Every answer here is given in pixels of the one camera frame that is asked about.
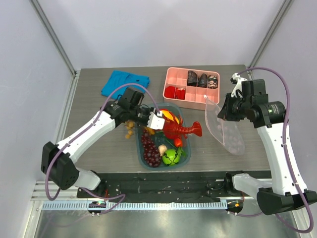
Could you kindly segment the clear zip top bag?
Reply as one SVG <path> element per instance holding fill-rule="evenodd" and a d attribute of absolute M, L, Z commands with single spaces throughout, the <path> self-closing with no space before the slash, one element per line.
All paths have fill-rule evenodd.
<path fill-rule="evenodd" d="M 234 121 L 224 121 L 217 117 L 220 107 L 204 95 L 205 122 L 210 134 L 231 154 L 243 155 L 245 144 Z"/>

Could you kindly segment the red toy lobster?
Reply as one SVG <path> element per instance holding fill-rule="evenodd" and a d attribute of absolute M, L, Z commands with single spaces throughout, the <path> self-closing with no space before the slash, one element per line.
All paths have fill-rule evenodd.
<path fill-rule="evenodd" d="M 203 135 L 201 124 L 198 121 L 193 122 L 192 126 L 186 127 L 182 125 L 181 118 L 179 123 L 177 123 L 175 117 L 169 119 L 168 117 L 163 116 L 163 118 L 165 119 L 165 122 L 162 130 L 169 139 L 175 139 L 187 134 L 194 134 L 198 137 Z"/>

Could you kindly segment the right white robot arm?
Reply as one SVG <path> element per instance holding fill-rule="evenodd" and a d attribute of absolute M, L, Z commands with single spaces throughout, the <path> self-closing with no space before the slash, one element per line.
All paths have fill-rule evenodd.
<path fill-rule="evenodd" d="M 248 119 L 257 130 L 267 155 L 271 182 L 261 181 L 247 173 L 226 174 L 224 191 L 230 196 L 244 192 L 257 200 L 265 215 L 298 210 L 316 203 L 317 193 L 307 189 L 298 170 L 289 139 L 289 126 L 284 125 L 285 106 L 269 102 L 262 79 L 230 79 L 235 87 L 227 93 L 217 115 L 226 121 Z"/>

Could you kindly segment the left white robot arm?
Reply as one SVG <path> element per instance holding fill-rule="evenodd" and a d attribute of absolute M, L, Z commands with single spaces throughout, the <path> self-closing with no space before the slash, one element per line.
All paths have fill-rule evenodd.
<path fill-rule="evenodd" d="M 143 106 L 144 94 L 135 87 L 127 87 L 115 101 L 107 98 L 93 118 L 72 135 L 57 144 L 49 141 L 43 146 L 41 171 L 46 181 L 53 181 L 60 190 L 77 186 L 88 189 L 95 198 L 104 195 L 106 186 L 97 173 L 79 169 L 75 164 L 90 146 L 126 121 L 153 126 L 161 115 L 159 108 Z"/>

